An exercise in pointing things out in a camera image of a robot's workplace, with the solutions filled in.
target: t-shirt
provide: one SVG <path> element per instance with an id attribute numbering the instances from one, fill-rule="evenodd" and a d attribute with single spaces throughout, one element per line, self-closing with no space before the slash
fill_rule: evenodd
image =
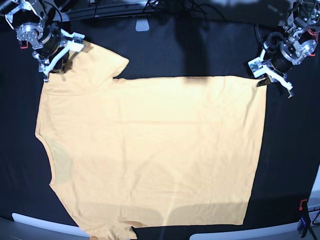
<path id="1" fill-rule="evenodd" d="M 257 169 L 266 86 L 236 76 L 116 79 L 128 60 L 98 45 L 43 85 L 36 137 L 50 187 L 90 236 L 243 223 Z"/>

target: black table surface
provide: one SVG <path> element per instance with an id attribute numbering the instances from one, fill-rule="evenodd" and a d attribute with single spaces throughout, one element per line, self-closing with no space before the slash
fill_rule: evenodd
<path id="1" fill-rule="evenodd" d="M 119 17 L 75 21 L 71 29 L 130 59 L 122 78 L 253 78 L 247 62 L 260 51 L 253 25 L 174 17 L 149 17 L 149 24 L 149 31 L 136 32 L 135 17 Z M 260 32 L 263 37 L 270 30 Z M 0 25 L 0 51 L 0 217 L 18 213 L 76 226 L 49 187 L 48 157 L 35 137 L 43 85 L 38 62 L 31 48 L 19 49 L 16 33 L 6 25 Z M 138 239 L 186 240 L 196 233 L 297 222 L 300 201 L 309 197 L 320 164 L 319 64 L 317 49 L 289 72 L 291 99 L 278 84 L 267 87 L 262 146 L 243 225 L 137 228 Z"/>

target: black cable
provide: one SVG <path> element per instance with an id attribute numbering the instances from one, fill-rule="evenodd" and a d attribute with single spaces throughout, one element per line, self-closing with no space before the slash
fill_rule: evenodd
<path id="1" fill-rule="evenodd" d="M 199 4 L 198 6 L 199 6 L 200 8 L 201 8 L 201 6 L 210 7 L 210 8 L 212 8 L 212 9 L 214 9 L 216 13 L 219 14 L 219 16 L 221 17 L 222 20 L 224 20 L 224 21 L 226 20 L 225 16 L 222 14 L 222 12 L 220 12 L 215 6 L 213 6 L 213 5 L 211 5 L 211 4 L 208 4 L 208 3 L 202 3 L 202 4 Z"/>
<path id="2" fill-rule="evenodd" d="M 265 48 L 264 42 L 261 39 L 260 32 L 259 32 L 259 25 L 258 23 L 253 25 L 254 35 L 256 41 L 261 45 L 262 48 Z"/>
<path id="3" fill-rule="evenodd" d="M 173 14 L 172 12 L 166 10 L 165 8 L 160 8 L 160 7 L 155 7 L 154 5 L 156 3 L 158 3 L 159 0 L 154 0 L 152 3 L 151 3 L 151 0 L 148 0 L 142 10 L 142 13 L 145 12 L 146 8 L 151 8 L 152 10 L 154 10 L 155 12 L 163 12 L 163 13 L 167 13 L 167 14 Z"/>
<path id="4" fill-rule="evenodd" d="M 100 0 L 96 0 L 96 1 L 95 1 L 95 8 L 94 8 L 93 18 L 96 17 L 97 8 L 98 8 L 99 4 L 100 4 Z"/>
<path id="5" fill-rule="evenodd" d="M 281 32 L 275 31 L 268 35 L 266 38 L 266 44 L 268 45 L 268 49 L 276 50 L 278 45 L 285 40 L 285 37 Z"/>
<path id="6" fill-rule="evenodd" d="M 59 12 L 58 8 L 56 8 L 56 6 L 53 5 L 53 4 L 50 3 L 50 2 L 47 2 L 47 1 L 43 1 L 43 2 L 46 3 L 46 4 L 51 5 L 51 6 L 55 9 L 55 11 L 56 11 L 56 12 L 59 14 L 59 16 L 60 16 L 60 23 L 62 23 L 62 16 L 61 16 L 61 13 Z"/>
<path id="7" fill-rule="evenodd" d="M 187 12 L 197 12 L 197 13 L 201 13 L 201 14 L 204 13 L 204 11 L 196 10 L 194 3 L 192 1 L 191 1 L 191 3 L 192 3 L 191 8 L 185 7 L 185 1 L 180 1 L 180 6 L 181 6 L 181 8 L 186 10 Z"/>
<path id="8" fill-rule="evenodd" d="M 313 240 L 318 240 L 314 230 L 311 228 L 311 226 L 308 226 L 309 232 L 311 233 Z"/>
<path id="9" fill-rule="evenodd" d="M 313 221 L 312 221 L 312 224 L 313 224 L 313 225 L 320 225 L 320 222 L 319 222 L 319 223 L 315 223 L 315 221 L 316 221 L 317 218 L 319 217 L 319 214 L 320 214 L 320 211 L 318 211 L 317 215 L 316 215 L 315 218 L 313 219 Z"/>
<path id="10" fill-rule="evenodd" d="M 288 12 L 289 12 L 289 13 L 292 13 L 292 12 L 297 11 L 297 10 L 298 10 L 298 7 L 299 7 L 300 4 L 301 4 L 301 2 L 302 2 L 302 0 L 296 1 L 296 2 L 294 3 L 294 7 L 291 8 L 291 9 L 289 9 Z"/>
<path id="11" fill-rule="evenodd" d="M 192 4 L 192 6 L 191 6 L 191 8 L 190 8 L 190 11 L 194 11 L 194 7 L 196 6 L 196 7 L 199 9 L 199 11 L 200 11 L 201 13 L 203 13 L 204 18 L 207 19 L 207 14 L 208 14 L 208 13 L 205 12 L 205 11 L 200 7 L 199 4 L 197 4 L 194 0 L 188 0 L 188 1 L 189 1 L 189 3 Z"/>

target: wire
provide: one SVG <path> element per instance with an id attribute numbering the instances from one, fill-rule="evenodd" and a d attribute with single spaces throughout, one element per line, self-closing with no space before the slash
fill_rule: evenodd
<path id="1" fill-rule="evenodd" d="M 253 25 L 253 30 L 254 30 L 255 39 L 256 39 L 256 41 L 258 42 L 258 44 L 260 44 L 260 47 L 263 48 L 264 50 L 266 50 L 267 52 L 269 52 L 269 51 L 265 48 L 264 42 L 263 42 L 262 39 L 261 39 L 258 23 L 255 24 L 255 25 Z"/>
<path id="2" fill-rule="evenodd" d="M 185 4 L 184 4 L 184 0 L 180 0 L 180 3 L 181 3 L 181 8 L 186 11 L 186 12 L 197 12 L 197 13 L 202 13 L 204 18 L 207 19 L 207 12 L 202 8 L 203 6 L 207 6 L 207 7 L 210 7 L 210 8 L 213 8 L 218 14 L 219 16 L 221 17 L 222 20 L 226 20 L 226 18 L 224 17 L 224 15 L 213 5 L 211 4 L 207 4 L 207 3 L 203 3 L 203 4 L 197 4 L 195 2 L 195 0 L 187 0 L 191 6 L 190 7 L 186 7 Z M 145 4 L 145 7 L 143 8 L 143 13 L 145 12 L 146 8 L 151 8 L 153 9 L 155 12 L 164 12 L 164 13 L 167 13 L 167 14 L 171 14 L 171 15 L 178 15 L 181 11 L 175 11 L 175 12 L 171 12 L 165 8 L 159 8 L 159 7 L 155 7 L 155 4 L 159 3 L 160 0 L 148 0 Z"/>
<path id="3" fill-rule="evenodd" d="M 49 5 L 51 5 L 54 9 L 55 9 L 55 11 L 59 14 L 59 16 L 60 16 L 60 23 L 62 23 L 62 16 L 61 16 L 61 13 L 60 13 L 60 11 L 58 10 L 58 8 L 56 8 L 56 6 L 55 5 L 53 5 L 52 3 L 50 3 L 50 2 L 47 2 L 47 1 L 43 1 L 44 3 L 46 3 L 46 4 L 49 4 Z"/>
<path id="4" fill-rule="evenodd" d="M 208 4 L 208 3 L 202 3 L 202 4 L 198 5 L 199 8 L 201 8 L 201 6 L 207 6 L 207 7 L 214 9 L 215 12 L 219 14 L 219 16 L 221 17 L 222 20 L 224 20 L 224 21 L 226 20 L 225 16 L 215 6 Z"/>
<path id="5" fill-rule="evenodd" d="M 315 42 L 318 43 L 318 40 L 319 40 L 319 32 L 312 31 L 311 29 L 308 29 L 307 32 L 308 32 L 311 36 L 315 37 Z M 314 57 L 314 56 L 316 56 L 316 54 L 315 54 L 315 53 L 311 53 L 311 54 L 309 54 L 309 56 L 310 56 L 310 57 Z"/>
<path id="6" fill-rule="evenodd" d="M 100 4 L 100 0 L 96 0 L 96 1 L 95 1 L 95 8 L 94 8 L 93 18 L 95 18 L 95 17 L 96 17 L 96 14 L 97 14 L 97 8 L 98 8 L 99 4 Z"/>
<path id="7" fill-rule="evenodd" d="M 289 9 L 288 12 L 289 12 L 289 13 L 292 13 L 292 12 L 297 11 L 297 10 L 298 10 L 298 7 L 299 7 L 299 5 L 300 5 L 301 2 L 302 2 L 302 0 L 296 1 L 296 2 L 294 3 L 294 7 L 291 8 L 291 9 Z"/>
<path id="8" fill-rule="evenodd" d="M 317 215 L 316 215 L 315 218 L 313 219 L 313 221 L 312 221 L 312 224 L 313 224 L 313 225 L 320 225 L 320 222 L 319 222 L 319 223 L 315 223 L 315 221 L 316 221 L 317 218 L 319 217 L 319 214 L 320 214 L 320 211 L 318 211 Z"/>
<path id="9" fill-rule="evenodd" d="M 309 232 L 311 233 L 311 235 L 313 237 L 313 240 L 318 240 L 318 238 L 317 238 L 315 232 L 313 231 L 313 229 L 310 226 L 308 228 L 309 228 Z"/>

